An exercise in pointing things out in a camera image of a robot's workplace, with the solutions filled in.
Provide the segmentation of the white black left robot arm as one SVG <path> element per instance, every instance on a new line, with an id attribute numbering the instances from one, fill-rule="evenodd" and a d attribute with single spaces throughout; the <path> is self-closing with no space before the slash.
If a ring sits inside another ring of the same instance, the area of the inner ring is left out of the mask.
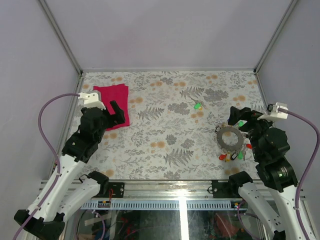
<path id="1" fill-rule="evenodd" d="M 92 197 L 109 195 L 109 178 L 92 171 L 81 185 L 66 196 L 69 186 L 97 151 L 106 129 L 125 122 L 125 113 L 116 101 L 114 111 L 99 107 L 84 107 L 77 131 L 66 141 L 57 166 L 37 199 L 27 208 L 20 209 L 14 220 L 21 229 L 41 240 L 57 240 L 68 219 Z"/>

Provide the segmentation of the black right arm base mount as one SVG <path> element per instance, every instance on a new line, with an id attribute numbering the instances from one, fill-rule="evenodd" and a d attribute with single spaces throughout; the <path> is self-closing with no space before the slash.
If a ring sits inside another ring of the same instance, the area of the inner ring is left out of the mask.
<path id="1" fill-rule="evenodd" d="M 238 189 L 229 181 L 211 180 L 211 186 L 207 192 L 212 194 L 214 199 L 240 198 Z"/>

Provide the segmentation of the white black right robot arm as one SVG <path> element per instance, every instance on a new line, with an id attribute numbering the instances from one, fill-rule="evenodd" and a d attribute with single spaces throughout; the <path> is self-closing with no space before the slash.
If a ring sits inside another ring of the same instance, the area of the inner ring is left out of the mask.
<path id="1" fill-rule="evenodd" d="M 286 120 L 291 115 L 310 125 L 317 140 L 320 138 L 320 131 L 305 117 L 289 111 L 284 103 L 269 104 L 267 111 L 267 114 L 263 114 L 249 107 L 238 109 L 232 106 L 228 124 L 233 126 L 239 121 L 246 122 L 239 130 L 247 133 L 254 161 L 257 163 L 257 174 L 272 195 L 277 211 L 260 196 L 252 178 L 245 171 L 229 177 L 228 192 L 248 203 L 273 240 L 314 240 L 316 237 L 309 226 L 308 214 L 300 207 L 300 193 L 320 142 L 316 141 L 302 177 L 297 179 L 292 165 L 285 157 L 290 150 L 286 132 L 273 127 L 273 123 Z"/>

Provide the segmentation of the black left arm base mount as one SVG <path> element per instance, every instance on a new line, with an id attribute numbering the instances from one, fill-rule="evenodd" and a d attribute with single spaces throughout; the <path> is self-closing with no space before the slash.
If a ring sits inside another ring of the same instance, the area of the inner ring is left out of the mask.
<path id="1" fill-rule="evenodd" d="M 124 182 L 107 182 L 100 186 L 99 193 L 96 195 L 98 198 L 123 198 L 125 192 Z"/>

